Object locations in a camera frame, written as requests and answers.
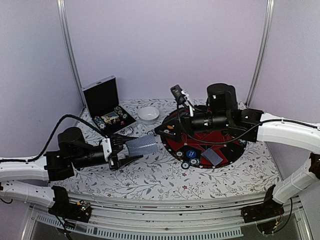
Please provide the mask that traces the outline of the blue card deck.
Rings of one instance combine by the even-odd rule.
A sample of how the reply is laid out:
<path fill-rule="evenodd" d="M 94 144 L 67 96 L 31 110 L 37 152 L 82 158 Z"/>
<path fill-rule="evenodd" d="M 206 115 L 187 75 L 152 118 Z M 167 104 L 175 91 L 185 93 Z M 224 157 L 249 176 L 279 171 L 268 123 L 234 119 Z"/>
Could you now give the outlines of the blue card deck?
<path fill-rule="evenodd" d="M 158 151 L 158 144 L 153 135 L 145 135 L 125 143 L 130 157 L 149 155 Z"/>

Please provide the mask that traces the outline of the red chips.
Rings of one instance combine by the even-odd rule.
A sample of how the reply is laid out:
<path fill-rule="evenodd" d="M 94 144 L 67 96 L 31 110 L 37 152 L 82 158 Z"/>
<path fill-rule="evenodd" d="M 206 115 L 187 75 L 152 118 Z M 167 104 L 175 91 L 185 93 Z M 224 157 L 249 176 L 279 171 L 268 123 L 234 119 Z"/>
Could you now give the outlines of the red chips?
<path fill-rule="evenodd" d="M 177 159 L 182 159 L 183 156 L 184 156 L 184 153 L 182 151 L 177 151 L 175 153 L 175 156 L 176 156 Z"/>

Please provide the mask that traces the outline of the blue small blind button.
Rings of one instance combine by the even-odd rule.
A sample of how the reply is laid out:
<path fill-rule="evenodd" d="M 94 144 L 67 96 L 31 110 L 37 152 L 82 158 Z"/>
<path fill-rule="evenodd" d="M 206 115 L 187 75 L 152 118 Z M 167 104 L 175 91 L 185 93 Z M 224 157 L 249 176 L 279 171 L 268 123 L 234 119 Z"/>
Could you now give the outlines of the blue small blind button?
<path fill-rule="evenodd" d="M 189 159 L 195 159 L 197 157 L 197 152 L 194 150 L 188 150 L 185 153 L 186 157 L 188 157 Z"/>

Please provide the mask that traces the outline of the blue chips off mat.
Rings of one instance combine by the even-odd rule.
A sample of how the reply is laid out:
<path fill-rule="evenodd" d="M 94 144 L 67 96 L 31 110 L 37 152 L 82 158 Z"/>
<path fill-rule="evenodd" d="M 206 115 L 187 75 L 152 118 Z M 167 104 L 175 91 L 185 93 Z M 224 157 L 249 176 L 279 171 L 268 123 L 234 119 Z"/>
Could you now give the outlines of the blue chips off mat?
<path fill-rule="evenodd" d="M 183 162 L 183 163 L 181 164 L 181 167 L 182 167 L 182 169 L 187 170 L 187 169 L 190 167 L 190 165 L 189 165 L 188 162 Z"/>

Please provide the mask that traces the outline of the green chips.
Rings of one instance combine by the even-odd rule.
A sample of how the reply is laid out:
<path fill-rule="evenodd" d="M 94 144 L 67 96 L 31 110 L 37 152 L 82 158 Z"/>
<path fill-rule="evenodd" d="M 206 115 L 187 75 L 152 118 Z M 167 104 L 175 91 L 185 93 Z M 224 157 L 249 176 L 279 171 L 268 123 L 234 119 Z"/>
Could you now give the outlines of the green chips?
<path fill-rule="evenodd" d="M 239 139 L 238 142 L 243 146 L 247 145 L 247 142 L 245 140 Z"/>
<path fill-rule="evenodd" d="M 200 160 L 198 158 L 192 158 L 189 160 L 189 164 L 191 166 L 199 166 L 200 165 Z"/>

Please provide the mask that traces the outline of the dealt cards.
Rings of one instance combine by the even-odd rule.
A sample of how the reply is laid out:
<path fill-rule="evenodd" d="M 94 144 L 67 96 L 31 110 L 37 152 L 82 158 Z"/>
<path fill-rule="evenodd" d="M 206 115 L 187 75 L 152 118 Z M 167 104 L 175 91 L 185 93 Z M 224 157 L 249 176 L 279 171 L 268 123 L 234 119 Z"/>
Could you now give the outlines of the dealt cards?
<path fill-rule="evenodd" d="M 208 160 L 215 167 L 223 161 L 223 159 L 211 148 L 205 150 L 201 156 Z"/>

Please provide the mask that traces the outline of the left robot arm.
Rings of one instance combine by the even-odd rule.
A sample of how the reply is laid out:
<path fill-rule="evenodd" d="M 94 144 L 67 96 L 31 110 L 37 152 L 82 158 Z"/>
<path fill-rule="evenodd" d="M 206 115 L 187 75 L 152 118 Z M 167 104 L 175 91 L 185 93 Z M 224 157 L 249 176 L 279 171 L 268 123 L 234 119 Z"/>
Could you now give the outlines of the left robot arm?
<path fill-rule="evenodd" d="M 65 188 L 39 187 L 25 181 L 62 181 L 73 177 L 75 170 L 100 165 L 108 165 L 114 171 L 141 158 L 141 155 L 119 157 L 124 145 L 132 140 L 120 134 L 103 138 L 99 145 L 91 145 L 85 142 L 80 128 L 70 127 L 57 139 L 57 151 L 47 151 L 33 158 L 0 160 L 1 197 L 12 197 L 51 210 L 55 208 L 63 217 L 70 217 L 75 210 Z"/>

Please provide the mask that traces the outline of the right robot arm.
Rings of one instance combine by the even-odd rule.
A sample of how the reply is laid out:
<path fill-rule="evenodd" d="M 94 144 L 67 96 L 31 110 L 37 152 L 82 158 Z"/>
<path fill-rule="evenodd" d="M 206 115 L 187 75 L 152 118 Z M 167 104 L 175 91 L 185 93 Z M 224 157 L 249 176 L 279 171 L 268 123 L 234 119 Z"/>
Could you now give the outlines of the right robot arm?
<path fill-rule="evenodd" d="M 289 198 L 320 179 L 320 126 L 285 119 L 261 110 L 240 110 L 232 85 L 215 83 L 207 87 L 204 105 L 192 104 L 179 85 L 171 88 L 177 107 L 154 129 L 162 144 L 182 167 L 221 168 L 238 160 L 247 143 L 271 142 L 310 151 L 304 166 L 270 187 L 259 206 L 262 218 L 269 218 Z"/>

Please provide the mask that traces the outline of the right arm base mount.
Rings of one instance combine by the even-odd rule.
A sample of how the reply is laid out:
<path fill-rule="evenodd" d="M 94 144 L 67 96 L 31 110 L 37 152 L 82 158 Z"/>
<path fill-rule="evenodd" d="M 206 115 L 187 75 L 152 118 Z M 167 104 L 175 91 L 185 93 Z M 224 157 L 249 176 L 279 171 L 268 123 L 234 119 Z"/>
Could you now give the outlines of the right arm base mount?
<path fill-rule="evenodd" d="M 283 205 L 278 204 L 273 200 L 268 200 L 260 204 L 248 205 L 240 210 L 240 214 L 245 223 L 276 217 L 282 215 L 284 212 Z"/>

